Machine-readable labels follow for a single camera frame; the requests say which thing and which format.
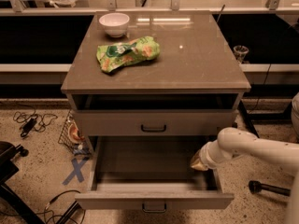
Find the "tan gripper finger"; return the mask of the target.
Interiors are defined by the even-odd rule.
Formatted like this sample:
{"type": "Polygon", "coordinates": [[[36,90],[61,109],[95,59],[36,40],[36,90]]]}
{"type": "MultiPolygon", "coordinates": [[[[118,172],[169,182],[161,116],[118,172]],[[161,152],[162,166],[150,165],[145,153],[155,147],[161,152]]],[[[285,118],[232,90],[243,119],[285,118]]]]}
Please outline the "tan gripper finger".
{"type": "Polygon", "coordinates": [[[200,151],[197,151],[191,158],[190,166],[197,171],[207,171],[208,168],[202,163],[200,151]]]}

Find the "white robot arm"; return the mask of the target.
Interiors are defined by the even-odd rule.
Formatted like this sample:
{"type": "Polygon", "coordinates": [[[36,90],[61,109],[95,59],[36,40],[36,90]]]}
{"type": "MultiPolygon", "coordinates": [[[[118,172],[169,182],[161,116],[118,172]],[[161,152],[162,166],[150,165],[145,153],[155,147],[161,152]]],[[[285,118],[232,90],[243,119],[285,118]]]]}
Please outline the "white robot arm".
{"type": "Polygon", "coordinates": [[[284,224],[299,223],[299,145],[262,139],[237,128],[224,128],[215,141],[203,145],[192,157],[190,166],[198,171],[216,169],[238,155],[249,155],[276,164],[293,175],[291,198],[287,205],[284,224]]]}

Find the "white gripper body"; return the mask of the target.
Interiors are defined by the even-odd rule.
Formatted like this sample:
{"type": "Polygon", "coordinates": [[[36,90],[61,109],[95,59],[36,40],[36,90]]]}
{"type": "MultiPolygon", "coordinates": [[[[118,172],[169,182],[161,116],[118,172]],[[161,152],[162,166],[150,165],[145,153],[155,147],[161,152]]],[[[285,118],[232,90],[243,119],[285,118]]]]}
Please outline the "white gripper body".
{"type": "Polygon", "coordinates": [[[215,169],[218,164],[225,161],[218,141],[207,142],[200,149],[199,158],[206,169],[215,169]]]}

